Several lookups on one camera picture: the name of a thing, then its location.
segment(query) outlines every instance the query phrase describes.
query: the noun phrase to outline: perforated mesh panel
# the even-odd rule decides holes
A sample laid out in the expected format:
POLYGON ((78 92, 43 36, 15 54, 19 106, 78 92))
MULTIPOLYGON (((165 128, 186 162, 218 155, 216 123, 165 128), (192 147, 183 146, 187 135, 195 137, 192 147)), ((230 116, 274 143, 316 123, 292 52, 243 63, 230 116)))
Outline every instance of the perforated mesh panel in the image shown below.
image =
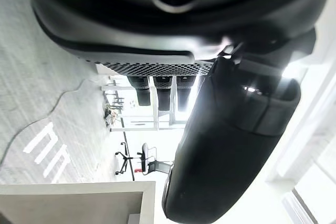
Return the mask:
POLYGON ((199 61, 194 64, 111 64, 103 65, 125 76, 195 76, 207 75, 212 62, 199 61))

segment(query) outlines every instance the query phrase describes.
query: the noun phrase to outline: office chair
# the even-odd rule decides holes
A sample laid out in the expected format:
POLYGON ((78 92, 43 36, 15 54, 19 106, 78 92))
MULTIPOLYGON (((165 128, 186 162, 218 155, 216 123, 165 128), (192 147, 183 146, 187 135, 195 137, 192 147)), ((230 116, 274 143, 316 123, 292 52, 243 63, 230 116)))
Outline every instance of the office chair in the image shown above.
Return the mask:
POLYGON ((148 149, 147 143, 144 143, 142 145, 142 152, 138 152, 138 155, 140 155, 141 160, 141 171, 143 175, 147 175, 152 172, 161 172, 169 174, 169 171, 172 167, 172 165, 167 164, 166 162, 160 162, 156 160, 156 148, 148 149), (152 149, 155 149, 155 156, 148 155, 148 152, 152 149), (149 159, 151 157, 154 157, 154 161, 149 162, 149 159))

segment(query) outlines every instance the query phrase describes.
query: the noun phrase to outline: gray carpet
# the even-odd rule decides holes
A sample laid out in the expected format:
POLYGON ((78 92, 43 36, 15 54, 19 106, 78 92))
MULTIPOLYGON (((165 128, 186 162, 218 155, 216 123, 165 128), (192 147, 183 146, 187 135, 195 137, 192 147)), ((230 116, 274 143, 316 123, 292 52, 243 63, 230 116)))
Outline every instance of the gray carpet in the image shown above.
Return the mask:
POLYGON ((44 118, 61 94, 96 79, 95 65, 68 54, 50 41, 37 25, 29 0, 0 0, 0 158, 15 138, 4 164, 0 183, 50 183, 62 164, 43 171, 65 144, 71 162, 59 182, 91 182, 108 132, 102 119, 102 93, 85 81, 78 92, 67 93, 50 118, 44 118), (57 143, 40 164, 34 163, 48 141, 46 136, 31 153, 23 149, 49 122, 57 143))

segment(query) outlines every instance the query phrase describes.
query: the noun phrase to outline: black office chair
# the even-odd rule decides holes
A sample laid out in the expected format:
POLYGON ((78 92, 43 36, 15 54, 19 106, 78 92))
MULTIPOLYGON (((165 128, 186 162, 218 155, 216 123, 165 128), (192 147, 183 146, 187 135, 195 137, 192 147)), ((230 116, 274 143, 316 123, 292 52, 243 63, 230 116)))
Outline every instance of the black office chair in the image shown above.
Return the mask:
POLYGON ((166 163, 166 162, 160 162, 156 160, 156 148, 151 148, 148 149, 147 143, 144 143, 142 145, 142 153, 138 152, 138 155, 140 155, 140 160, 141 160, 141 169, 142 169, 142 174, 147 175, 152 172, 161 172, 161 173, 166 173, 169 174, 169 171, 172 167, 172 165, 166 163), (148 151, 155 149, 155 156, 150 156, 148 155, 148 151))

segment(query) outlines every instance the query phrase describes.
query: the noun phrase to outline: white wall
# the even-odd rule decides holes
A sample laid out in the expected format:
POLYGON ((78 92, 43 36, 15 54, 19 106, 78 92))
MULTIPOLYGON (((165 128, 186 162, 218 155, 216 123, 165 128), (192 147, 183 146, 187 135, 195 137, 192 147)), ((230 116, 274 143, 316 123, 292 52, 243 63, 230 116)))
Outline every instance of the white wall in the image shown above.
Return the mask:
POLYGON ((139 224, 140 222, 140 214, 131 214, 128 218, 127 224, 139 224))
POLYGON ((336 135, 317 160, 317 164, 336 182, 336 135))
POLYGON ((318 165, 313 165, 295 186, 319 224, 336 222, 336 184, 318 165))
POLYGON ((13 224, 153 223, 155 183, 3 185, 0 212, 13 224))
POLYGON ((277 150, 269 180, 280 177, 298 181, 336 134, 332 117, 336 99, 336 0, 327 4, 317 22, 317 42, 304 64, 313 64, 301 83, 301 101, 277 150))

